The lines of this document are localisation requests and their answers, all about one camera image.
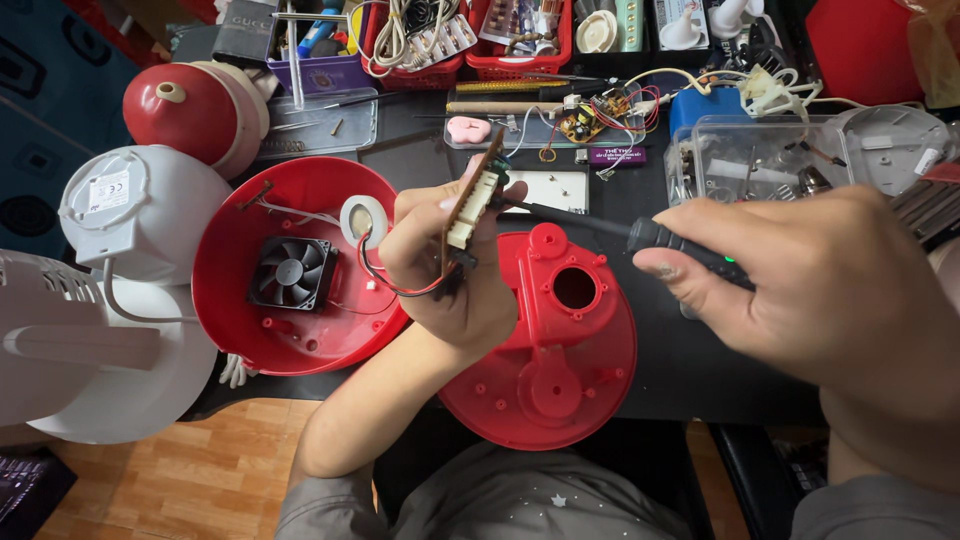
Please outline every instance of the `cooling fan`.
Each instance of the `cooling fan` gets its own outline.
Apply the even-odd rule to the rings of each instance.
[[[322,311],[336,263],[337,248],[326,240],[270,236],[260,248],[247,301]]]

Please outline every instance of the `wooden floor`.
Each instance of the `wooden floor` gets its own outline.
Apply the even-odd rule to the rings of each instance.
[[[36,538],[273,538],[300,432],[319,404],[248,400],[135,443],[51,443],[79,479]],[[749,539],[706,426],[691,424],[687,441],[717,540]]]

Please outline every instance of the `hand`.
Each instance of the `hand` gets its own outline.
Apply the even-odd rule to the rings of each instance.
[[[900,417],[956,414],[960,316],[876,190],[696,199],[655,219],[735,258],[756,284],[731,285],[673,250],[634,256],[732,349]]]
[[[380,260],[394,284],[420,290],[437,279],[439,265],[434,256],[439,253],[441,230],[481,158],[473,156],[457,182],[407,189],[397,196],[396,224],[379,246]],[[523,182],[504,193],[520,201],[526,194]],[[400,297],[411,318],[442,341],[468,353],[473,361],[510,337],[516,326],[516,297],[500,276],[496,215],[496,211],[487,209],[473,231],[470,252],[478,264],[466,269],[466,279],[455,295],[439,301],[433,294]]]

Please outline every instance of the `circuit board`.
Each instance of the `circuit board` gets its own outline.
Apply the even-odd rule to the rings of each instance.
[[[630,110],[630,102],[619,92],[590,98],[589,102],[578,106],[572,114],[560,122],[561,133],[571,142],[587,142],[607,127],[593,113],[591,104],[613,119],[623,116]]]
[[[446,277],[453,269],[454,250],[466,252],[469,249],[469,238],[473,233],[473,226],[483,215],[490,202],[493,192],[497,188],[495,179],[491,179],[491,164],[497,160],[497,155],[503,152],[503,132],[500,131],[493,138],[490,147],[480,163],[473,171],[460,198],[453,207],[453,211],[446,219],[444,230],[441,232],[441,275]]]

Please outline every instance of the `fingernail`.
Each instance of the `fingernail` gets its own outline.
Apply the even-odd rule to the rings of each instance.
[[[656,266],[642,266],[640,270],[643,270],[662,282],[672,282],[680,275],[680,272],[668,262],[661,262]]]
[[[444,209],[447,211],[453,210],[453,207],[457,205],[457,199],[459,199],[459,197],[450,197],[448,199],[443,199],[442,201],[440,201],[440,203],[438,203],[438,206],[441,209]]]

